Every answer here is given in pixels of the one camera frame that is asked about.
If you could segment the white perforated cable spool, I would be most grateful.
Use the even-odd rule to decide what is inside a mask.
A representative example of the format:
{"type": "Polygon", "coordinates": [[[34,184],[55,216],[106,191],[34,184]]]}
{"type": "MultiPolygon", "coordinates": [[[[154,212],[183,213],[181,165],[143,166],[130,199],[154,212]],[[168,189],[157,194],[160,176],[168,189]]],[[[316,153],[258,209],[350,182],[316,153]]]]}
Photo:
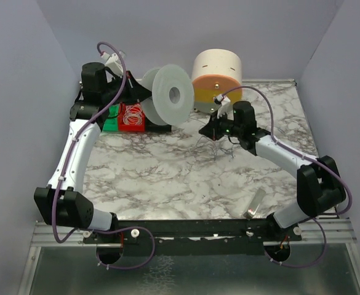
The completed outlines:
{"type": "Polygon", "coordinates": [[[194,108],[194,88],[188,74],[178,65],[147,71],[140,85],[151,96],[140,102],[142,111],[156,125],[178,126],[194,108]]]}

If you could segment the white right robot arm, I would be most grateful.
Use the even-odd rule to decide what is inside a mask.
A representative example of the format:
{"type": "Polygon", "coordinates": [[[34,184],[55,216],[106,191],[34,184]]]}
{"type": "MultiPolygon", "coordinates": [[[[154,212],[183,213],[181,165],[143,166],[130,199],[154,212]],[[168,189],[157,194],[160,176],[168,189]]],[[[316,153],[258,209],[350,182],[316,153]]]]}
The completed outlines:
{"type": "Polygon", "coordinates": [[[199,134],[212,141],[224,136],[235,137],[244,150],[273,162],[296,179],[296,201],[268,218],[277,230],[315,218],[346,199],[333,158],[317,158],[289,146],[280,146],[269,131],[257,126],[254,108],[247,101],[233,105],[232,119],[213,112],[199,134]]]}

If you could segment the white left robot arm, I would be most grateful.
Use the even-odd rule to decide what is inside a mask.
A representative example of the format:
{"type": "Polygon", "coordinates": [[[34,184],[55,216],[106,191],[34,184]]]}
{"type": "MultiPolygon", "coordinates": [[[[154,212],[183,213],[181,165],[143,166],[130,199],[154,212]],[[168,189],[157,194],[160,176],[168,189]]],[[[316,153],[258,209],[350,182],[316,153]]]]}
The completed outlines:
{"type": "Polygon", "coordinates": [[[134,104],[151,96],[130,71],[113,74],[99,62],[82,66],[81,90],[70,109],[65,148],[46,187],[38,187],[34,201],[48,225],[110,231],[118,226],[116,214],[96,209],[82,194],[92,149],[109,117],[109,104],[134,104]]]}

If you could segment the green plastic bin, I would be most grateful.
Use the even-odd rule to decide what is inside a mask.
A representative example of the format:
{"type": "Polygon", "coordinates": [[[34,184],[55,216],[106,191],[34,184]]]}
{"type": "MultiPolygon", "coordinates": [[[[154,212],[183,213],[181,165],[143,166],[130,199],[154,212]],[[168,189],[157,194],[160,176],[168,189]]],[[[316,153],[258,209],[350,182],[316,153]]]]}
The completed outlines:
{"type": "Polygon", "coordinates": [[[104,123],[104,132],[117,132],[118,131],[118,115],[121,112],[121,105],[116,104],[109,108],[109,115],[104,123]]]}

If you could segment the red plastic bin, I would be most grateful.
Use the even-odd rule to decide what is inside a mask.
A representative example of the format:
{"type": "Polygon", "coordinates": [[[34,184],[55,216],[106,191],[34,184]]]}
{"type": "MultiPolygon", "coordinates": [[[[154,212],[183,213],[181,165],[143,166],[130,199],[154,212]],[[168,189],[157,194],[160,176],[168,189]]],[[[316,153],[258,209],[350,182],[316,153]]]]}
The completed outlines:
{"type": "Polygon", "coordinates": [[[145,115],[139,103],[121,104],[121,112],[118,115],[118,131],[145,132],[145,115]]]}

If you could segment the black plastic bin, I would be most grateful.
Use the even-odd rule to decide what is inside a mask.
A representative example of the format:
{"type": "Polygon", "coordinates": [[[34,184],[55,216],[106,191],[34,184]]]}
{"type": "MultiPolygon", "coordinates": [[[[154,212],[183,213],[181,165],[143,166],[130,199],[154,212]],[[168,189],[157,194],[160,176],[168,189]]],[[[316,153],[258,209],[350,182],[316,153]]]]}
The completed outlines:
{"type": "Polygon", "coordinates": [[[171,125],[157,125],[152,123],[148,118],[145,118],[145,132],[146,133],[170,133],[172,131],[171,125]]]}

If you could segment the round three-drawer cabinet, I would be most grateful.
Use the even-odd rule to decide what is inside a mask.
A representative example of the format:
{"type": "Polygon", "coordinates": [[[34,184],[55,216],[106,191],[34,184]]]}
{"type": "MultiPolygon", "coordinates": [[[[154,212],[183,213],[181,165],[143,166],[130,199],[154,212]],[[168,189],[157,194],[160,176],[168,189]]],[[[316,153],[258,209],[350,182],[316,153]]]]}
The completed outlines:
{"type": "Polygon", "coordinates": [[[242,85],[241,59],[229,50],[207,49],[195,58],[191,81],[195,110],[208,114],[218,106],[215,96],[242,85]]]}

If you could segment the grey tool with red label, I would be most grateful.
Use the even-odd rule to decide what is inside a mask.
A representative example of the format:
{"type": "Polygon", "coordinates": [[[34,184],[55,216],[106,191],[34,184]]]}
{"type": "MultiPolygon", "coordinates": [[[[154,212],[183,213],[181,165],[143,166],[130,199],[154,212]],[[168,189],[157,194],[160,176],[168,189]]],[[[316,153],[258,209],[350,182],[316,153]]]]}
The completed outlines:
{"type": "Polygon", "coordinates": [[[266,196],[265,190],[259,188],[256,191],[255,195],[253,196],[252,200],[249,202],[248,207],[246,208],[242,216],[247,220],[251,220],[252,218],[254,218],[265,196],[266,196]]]}

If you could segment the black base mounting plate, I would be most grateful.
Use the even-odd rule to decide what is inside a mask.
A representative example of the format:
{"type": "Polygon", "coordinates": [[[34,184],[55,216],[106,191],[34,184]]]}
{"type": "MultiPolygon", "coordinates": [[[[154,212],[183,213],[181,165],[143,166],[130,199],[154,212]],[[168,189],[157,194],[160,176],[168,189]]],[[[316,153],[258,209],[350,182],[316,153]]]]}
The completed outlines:
{"type": "Polygon", "coordinates": [[[300,241],[295,226],[274,227],[270,218],[120,220],[123,234],[92,233],[86,245],[123,249],[127,256],[263,255],[264,244],[300,241]]]}

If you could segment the aluminium frame rail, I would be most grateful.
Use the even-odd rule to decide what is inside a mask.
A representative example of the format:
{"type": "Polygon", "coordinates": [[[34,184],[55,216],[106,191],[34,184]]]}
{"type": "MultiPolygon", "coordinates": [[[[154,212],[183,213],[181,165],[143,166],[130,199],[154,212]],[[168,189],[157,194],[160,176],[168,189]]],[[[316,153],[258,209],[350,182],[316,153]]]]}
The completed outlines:
{"type": "Polygon", "coordinates": [[[65,242],[76,229],[83,227],[69,215],[66,203],[60,198],[67,192],[76,195],[82,190],[89,156],[81,154],[86,148],[81,137],[88,129],[87,120],[70,121],[66,143],[54,174],[46,187],[38,187],[34,193],[39,212],[45,223],[52,226],[57,243],[65,242]]]}

